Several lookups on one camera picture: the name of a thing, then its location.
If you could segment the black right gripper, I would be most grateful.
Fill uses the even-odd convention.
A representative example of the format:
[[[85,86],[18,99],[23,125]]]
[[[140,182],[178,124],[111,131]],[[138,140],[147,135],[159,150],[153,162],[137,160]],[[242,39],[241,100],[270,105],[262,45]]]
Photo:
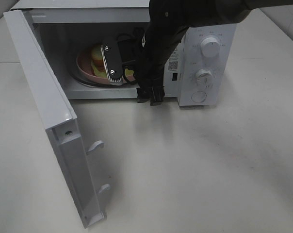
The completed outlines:
[[[144,33],[117,40],[117,45],[122,59],[122,77],[130,84],[139,85],[137,102],[150,100],[150,106],[161,105],[164,66],[171,55],[171,35]]]

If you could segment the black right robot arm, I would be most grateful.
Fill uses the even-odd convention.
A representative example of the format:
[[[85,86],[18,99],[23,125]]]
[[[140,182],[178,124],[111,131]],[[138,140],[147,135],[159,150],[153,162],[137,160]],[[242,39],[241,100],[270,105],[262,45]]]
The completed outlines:
[[[151,0],[146,30],[119,40],[123,67],[134,72],[137,101],[160,105],[164,66],[189,28],[239,23],[250,13],[247,0]]]

